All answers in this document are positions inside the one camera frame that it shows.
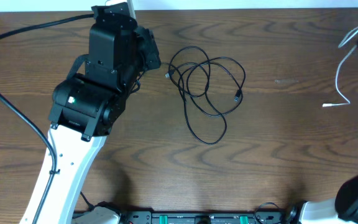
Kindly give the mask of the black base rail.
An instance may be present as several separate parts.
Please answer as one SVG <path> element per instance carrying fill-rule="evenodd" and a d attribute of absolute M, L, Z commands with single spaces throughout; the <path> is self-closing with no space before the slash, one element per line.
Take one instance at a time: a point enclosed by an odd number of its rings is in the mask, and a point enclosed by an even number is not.
<path fill-rule="evenodd" d="M 96 216 L 101 218 L 78 217 L 72 220 L 73 223 L 117 223 L 117 224 L 280 224 L 288 223 L 285 215 L 279 211 L 262 210 L 258 212 L 245 213 L 178 213 L 178 212 L 126 212 L 121 213 L 117 218 L 108 220 L 100 212 Z"/>

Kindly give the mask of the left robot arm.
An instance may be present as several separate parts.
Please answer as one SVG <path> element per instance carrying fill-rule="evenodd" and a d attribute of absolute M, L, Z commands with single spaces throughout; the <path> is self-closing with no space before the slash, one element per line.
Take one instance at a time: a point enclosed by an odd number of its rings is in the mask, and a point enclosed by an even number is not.
<path fill-rule="evenodd" d="M 53 91 L 44 161 L 22 223 L 70 223 L 88 171 L 124 112 L 137 77 L 161 65 L 130 1 L 94 6 L 89 52 Z"/>

